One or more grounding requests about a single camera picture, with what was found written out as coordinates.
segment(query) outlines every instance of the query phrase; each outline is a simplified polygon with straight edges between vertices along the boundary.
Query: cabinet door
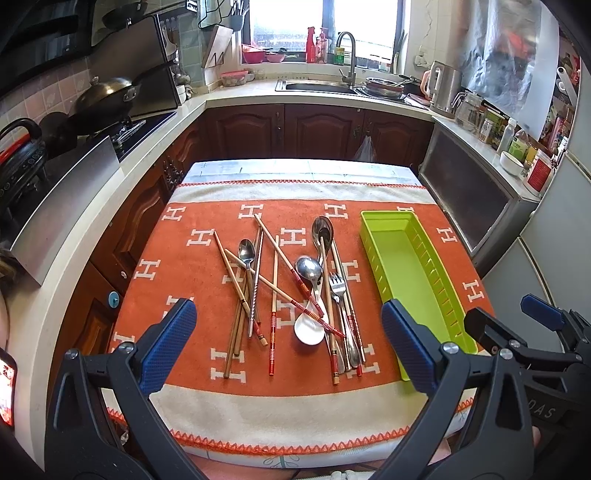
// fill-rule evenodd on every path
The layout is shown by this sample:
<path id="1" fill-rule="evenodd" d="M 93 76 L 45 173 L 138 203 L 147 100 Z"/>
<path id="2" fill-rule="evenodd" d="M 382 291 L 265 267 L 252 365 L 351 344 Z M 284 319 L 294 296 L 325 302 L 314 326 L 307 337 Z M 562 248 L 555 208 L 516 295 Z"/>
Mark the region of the cabinet door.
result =
<path id="1" fill-rule="evenodd" d="M 326 105 L 285 106 L 285 156 L 350 160 L 361 145 L 363 110 Z"/>
<path id="2" fill-rule="evenodd" d="M 68 349 L 77 348 L 83 355 L 107 351 L 120 308 L 109 305 L 111 292 L 116 292 L 116 289 L 88 262 L 61 323 L 49 373 L 48 399 L 51 398 L 61 360 Z"/>
<path id="3" fill-rule="evenodd" d="M 211 159 L 205 119 L 200 116 L 164 152 L 166 159 L 173 163 L 182 177 L 194 163 Z"/>
<path id="4" fill-rule="evenodd" d="M 215 160 L 283 157 L 283 105 L 242 105 L 205 112 Z"/>
<path id="5" fill-rule="evenodd" d="M 371 137 L 378 163 L 410 167 L 418 173 L 418 166 L 427 153 L 433 124 L 409 116 L 368 110 L 363 131 Z"/>
<path id="6" fill-rule="evenodd" d="M 160 157 L 119 208 L 90 256 L 96 268 L 123 294 L 169 198 Z"/>

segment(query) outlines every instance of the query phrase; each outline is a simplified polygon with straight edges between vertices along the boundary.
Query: table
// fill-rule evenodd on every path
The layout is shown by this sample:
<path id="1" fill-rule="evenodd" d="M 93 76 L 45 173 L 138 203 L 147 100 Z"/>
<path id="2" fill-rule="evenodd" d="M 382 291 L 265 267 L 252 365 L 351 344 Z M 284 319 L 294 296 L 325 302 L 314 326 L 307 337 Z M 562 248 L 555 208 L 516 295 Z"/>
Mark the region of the table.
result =
<path id="1" fill-rule="evenodd" d="M 148 241 L 111 343 L 114 348 L 138 338 L 179 297 L 194 298 L 197 328 L 167 384 L 151 396 L 186 451 L 239 465 L 309 468 L 383 459 L 400 442 L 426 397 L 400 381 L 397 360 L 381 331 L 381 302 L 358 235 L 364 209 L 415 211 L 464 309 L 480 306 L 492 312 L 443 212 L 407 168 L 285 159 L 195 164 Z M 263 212 L 272 233 L 281 233 L 291 260 L 314 252 L 305 226 L 315 216 L 333 221 L 342 260 L 352 269 L 348 279 L 358 317 L 363 318 L 368 361 L 362 377 L 344 375 L 335 389 L 326 347 L 303 348 L 290 328 L 296 312 L 278 301 L 275 376 L 267 375 L 268 352 L 252 341 L 243 343 L 230 379 L 221 378 L 235 295 L 212 239 L 213 228 L 234 249 L 244 236 L 254 237 L 257 212 Z M 271 278 L 269 245 L 262 258 L 262 274 Z M 301 300 L 284 270 L 280 287 Z M 261 290 L 259 295 L 260 310 L 270 310 L 270 293 Z M 265 313 L 261 316 L 268 335 Z M 450 433 L 463 426 L 472 395 L 468 391 L 463 396 Z M 124 422 L 113 395 L 107 393 L 105 400 L 112 417 Z"/>

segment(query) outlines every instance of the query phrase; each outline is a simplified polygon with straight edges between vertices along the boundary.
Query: plastic container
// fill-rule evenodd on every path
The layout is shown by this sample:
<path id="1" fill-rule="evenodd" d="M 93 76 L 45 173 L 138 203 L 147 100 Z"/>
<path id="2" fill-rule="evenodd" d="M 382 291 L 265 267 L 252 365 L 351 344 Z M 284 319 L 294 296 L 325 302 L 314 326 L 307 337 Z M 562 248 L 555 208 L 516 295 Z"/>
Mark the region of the plastic container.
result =
<path id="1" fill-rule="evenodd" d="M 534 158 L 527 177 L 523 180 L 523 185 L 531 193 L 537 196 L 541 196 L 542 192 L 545 191 L 546 182 L 550 178 L 552 172 L 552 161 L 549 156 L 541 150 L 538 150 Z"/>
<path id="2" fill-rule="evenodd" d="M 477 353 L 464 329 L 464 310 L 441 259 L 413 212 L 361 212 L 365 247 L 382 302 L 398 299 L 443 343 Z M 400 364 L 403 380 L 408 375 Z"/>
<path id="3" fill-rule="evenodd" d="M 509 124 L 505 127 L 505 131 L 503 132 L 503 136 L 501 137 L 501 143 L 499 144 L 499 148 L 496 151 L 499 155 L 501 155 L 503 152 L 509 151 L 511 142 L 515 137 L 516 126 L 517 120 L 515 120 L 514 118 L 509 118 Z"/>
<path id="4" fill-rule="evenodd" d="M 248 70 L 240 70 L 238 72 L 222 73 L 220 78 L 224 87 L 237 87 L 246 83 L 246 75 L 248 75 Z"/>

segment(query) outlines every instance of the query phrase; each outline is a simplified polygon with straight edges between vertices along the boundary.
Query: wall tile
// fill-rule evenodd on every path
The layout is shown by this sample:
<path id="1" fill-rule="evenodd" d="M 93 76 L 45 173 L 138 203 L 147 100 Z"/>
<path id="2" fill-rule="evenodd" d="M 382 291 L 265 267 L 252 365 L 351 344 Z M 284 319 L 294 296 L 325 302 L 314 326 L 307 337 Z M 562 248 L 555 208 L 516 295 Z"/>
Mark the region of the wall tile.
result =
<path id="1" fill-rule="evenodd" d="M 57 83 L 44 88 L 41 92 L 47 110 L 61 102 L 60 89 Z"/>
<path id="2" fill-rule="evenodd" d="M 43 94 L 36 92 L 25 100 L 25 107 L 27 109 L 27 116 L 35 118 L 45 112 L 45 103 L 43 102 Z"/>
<path id="3" fill-rule="evenodd" d="M 62 98 L 70 98 L 76 95 L 76 84 L 73 77 L 66 77 L 58 82 Z"/>

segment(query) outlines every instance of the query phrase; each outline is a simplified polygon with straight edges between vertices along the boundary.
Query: kettle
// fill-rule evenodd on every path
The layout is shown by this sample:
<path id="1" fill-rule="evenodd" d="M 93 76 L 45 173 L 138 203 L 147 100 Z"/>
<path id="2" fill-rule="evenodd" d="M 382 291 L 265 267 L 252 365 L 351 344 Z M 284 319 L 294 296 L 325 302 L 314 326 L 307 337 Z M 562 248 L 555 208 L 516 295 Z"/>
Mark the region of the kettle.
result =
<path id="1" fill-rule="evenodd" d="M 440 61 L 434 61 L 426 85 L 433 112 L 453 118 L 452 103 L 462 87 L 462 72 Z"/>
<path id="2" fill-rule="evenodd" d="M 17 148 L 0 165 L 0 216 L 33 177 L 39 175 L 46 180 L 42 168 L 47 161 L 47 150 L 41 137 L 41 128 L 35 121 L 30 118 L 19 118 L 9 123 L 0 131 L 0 140 L 18 127 L 27 129 L 29 139 L 21 140 Z"/>

